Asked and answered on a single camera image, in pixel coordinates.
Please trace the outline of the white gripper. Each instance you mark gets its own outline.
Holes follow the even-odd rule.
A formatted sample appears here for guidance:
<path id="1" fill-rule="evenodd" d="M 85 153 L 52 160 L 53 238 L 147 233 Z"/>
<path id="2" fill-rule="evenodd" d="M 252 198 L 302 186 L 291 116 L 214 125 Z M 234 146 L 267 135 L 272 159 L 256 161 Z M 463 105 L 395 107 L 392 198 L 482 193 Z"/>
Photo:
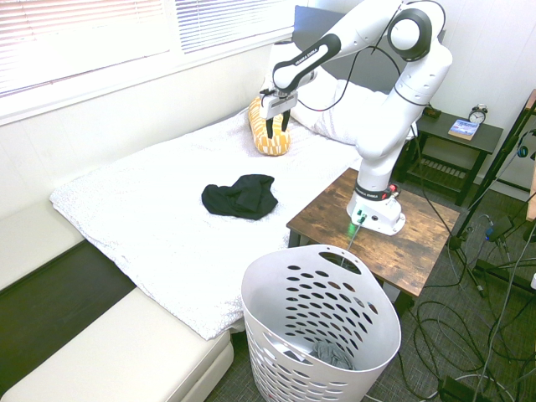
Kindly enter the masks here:
<path id="1" fill-rule="evenodd" d="M 266 135 L 273 138 L 274 117 L 282 115 L 281 131 L 286 131 L 291 116 L 291 109 L 298 102 L 298 92 L 284 93 L 279 90 L 262 90 L 260 92 L 260 117 L 265 119 Z"/>

